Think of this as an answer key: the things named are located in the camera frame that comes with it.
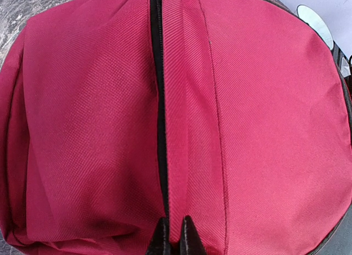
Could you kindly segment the red backpack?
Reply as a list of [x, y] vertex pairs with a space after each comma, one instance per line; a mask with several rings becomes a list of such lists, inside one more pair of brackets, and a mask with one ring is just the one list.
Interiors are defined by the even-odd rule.
[[1, 232], [25, 254], [351, 254], [351, 97], [270, 0], [73, 0], [1, 69]]

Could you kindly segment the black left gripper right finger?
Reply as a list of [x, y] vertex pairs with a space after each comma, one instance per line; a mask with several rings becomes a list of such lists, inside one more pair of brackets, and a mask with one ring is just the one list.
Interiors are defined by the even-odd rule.
[[180, 237], [181, 255], [206, 255], [206, 250], [190, 216], [185, 216]]

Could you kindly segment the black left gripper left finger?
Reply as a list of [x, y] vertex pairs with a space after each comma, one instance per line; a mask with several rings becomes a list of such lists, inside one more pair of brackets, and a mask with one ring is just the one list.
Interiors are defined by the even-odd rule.
[[160, 218], [147, 248], [147, 255], [171, 255], [167, 218]]

